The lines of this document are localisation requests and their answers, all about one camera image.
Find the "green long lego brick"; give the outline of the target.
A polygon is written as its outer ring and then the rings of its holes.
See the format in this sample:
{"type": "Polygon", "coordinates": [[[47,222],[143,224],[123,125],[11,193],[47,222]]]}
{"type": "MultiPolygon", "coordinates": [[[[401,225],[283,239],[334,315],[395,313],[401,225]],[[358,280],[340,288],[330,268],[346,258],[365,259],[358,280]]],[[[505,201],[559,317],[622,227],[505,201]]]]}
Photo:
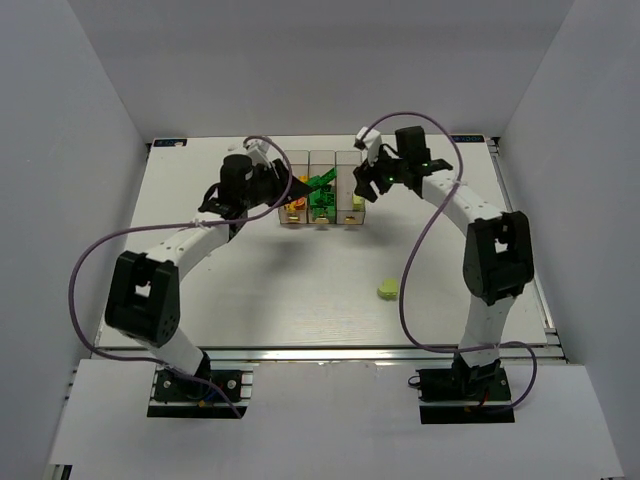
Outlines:
{"type": "Polygon", "coordinates": [[[309,178],[308,185],[313,189],[321,188],[330,184],[337,176],[336,169],[332,168],[322,175],[316,175],[309,178]]]}

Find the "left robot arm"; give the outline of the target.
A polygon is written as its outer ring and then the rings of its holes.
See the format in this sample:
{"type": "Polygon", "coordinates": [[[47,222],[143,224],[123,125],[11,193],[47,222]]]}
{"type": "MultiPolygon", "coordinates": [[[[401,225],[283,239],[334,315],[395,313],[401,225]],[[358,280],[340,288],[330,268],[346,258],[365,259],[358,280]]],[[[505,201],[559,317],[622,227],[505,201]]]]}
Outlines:
{"type": "Polygon", "coordinates": [[[282,160],[224,158],[219,181],[206,191],[194,226],[153,248],[122,253],[115,264],[104,314],[106,324],[146,347],[163,364],[204,378],[205,353],[179,328],[180,284],[215,249],[229,243],[251,209],[287,204],[311,193],[282,160]]]}

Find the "light green sloped lego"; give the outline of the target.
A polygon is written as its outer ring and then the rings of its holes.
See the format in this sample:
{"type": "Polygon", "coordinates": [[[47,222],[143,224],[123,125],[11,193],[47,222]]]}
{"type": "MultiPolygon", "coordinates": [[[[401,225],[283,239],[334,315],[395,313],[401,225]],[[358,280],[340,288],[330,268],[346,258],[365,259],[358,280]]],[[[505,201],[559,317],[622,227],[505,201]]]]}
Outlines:
{"type": "Polygon", "coordinates": [[[377,288],[379,298],[394,301],[399,295],[399,282],[396,278],[385,278],[377,288]]]}

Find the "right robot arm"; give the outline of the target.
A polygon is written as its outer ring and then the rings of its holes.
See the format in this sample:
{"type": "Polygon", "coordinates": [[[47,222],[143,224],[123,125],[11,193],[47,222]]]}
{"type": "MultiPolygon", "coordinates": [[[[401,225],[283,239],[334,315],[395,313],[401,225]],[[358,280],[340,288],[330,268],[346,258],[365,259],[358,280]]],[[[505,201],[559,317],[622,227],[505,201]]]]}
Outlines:
{"type": "Polygon", "coordinates": [[[422,127],[399,129],[395,139],[389,148],[374,129],[356,134],[354,146],[366,158],[354,170],[355,194],[374,202],[402,184],[464,234],[462,274],[471,302],[454,367],[473,379],[488,376],[498,368],[497,345],[508,313],[534,276],[529,220],[464,185],[449,162],[432,157],[422,127]]]}

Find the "green 2x2 lego brick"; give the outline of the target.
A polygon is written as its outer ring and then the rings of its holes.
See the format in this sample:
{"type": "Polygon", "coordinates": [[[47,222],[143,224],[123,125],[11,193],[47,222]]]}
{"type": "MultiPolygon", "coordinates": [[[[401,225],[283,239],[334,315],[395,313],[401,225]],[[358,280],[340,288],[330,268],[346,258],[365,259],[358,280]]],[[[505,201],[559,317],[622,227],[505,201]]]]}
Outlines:
{"type": "Polygon", "coordinates": [[[324,201],[321,195],[310,195],[309,206],[312,210],[324,209],[324,201]]]}

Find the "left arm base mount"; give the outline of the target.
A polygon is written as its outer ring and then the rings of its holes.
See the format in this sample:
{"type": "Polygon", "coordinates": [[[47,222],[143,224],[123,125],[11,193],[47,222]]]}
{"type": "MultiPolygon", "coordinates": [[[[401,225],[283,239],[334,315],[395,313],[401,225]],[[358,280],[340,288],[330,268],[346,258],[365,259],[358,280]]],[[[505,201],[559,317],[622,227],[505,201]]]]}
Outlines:
{"type": "Polygon", "coordinates": [[[213,367],[209,382],[217,389],[157,368],[147,407],[149,418],[232,419],[244,416],[251,398],[253,371],[213,367]]]}

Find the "green 2x3 lego brick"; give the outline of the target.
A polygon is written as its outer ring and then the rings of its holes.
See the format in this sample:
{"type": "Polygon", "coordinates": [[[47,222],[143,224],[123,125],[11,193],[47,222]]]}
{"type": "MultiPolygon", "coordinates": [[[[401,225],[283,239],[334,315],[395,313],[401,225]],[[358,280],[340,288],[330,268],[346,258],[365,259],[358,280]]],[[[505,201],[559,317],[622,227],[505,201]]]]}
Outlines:
{"type": "Polygon", "coordinates": [[[331,185],[326,185],[321,189],[319,204],[327,210],[334,210],[336,203],[335,190],[331,185]]]}

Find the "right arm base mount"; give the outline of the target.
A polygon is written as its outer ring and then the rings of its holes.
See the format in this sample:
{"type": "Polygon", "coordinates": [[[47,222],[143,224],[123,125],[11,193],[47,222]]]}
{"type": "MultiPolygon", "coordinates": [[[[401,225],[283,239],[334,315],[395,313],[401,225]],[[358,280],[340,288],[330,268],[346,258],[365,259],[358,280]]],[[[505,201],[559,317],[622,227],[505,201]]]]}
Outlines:
{"type": "Polygon", "coordinates": [[[487,384],[463,393],[450,370],[417,370],[408,384],[419,393],[422,425],[511,424],[515,422],[511,390],[504,368],[487,384]]]}

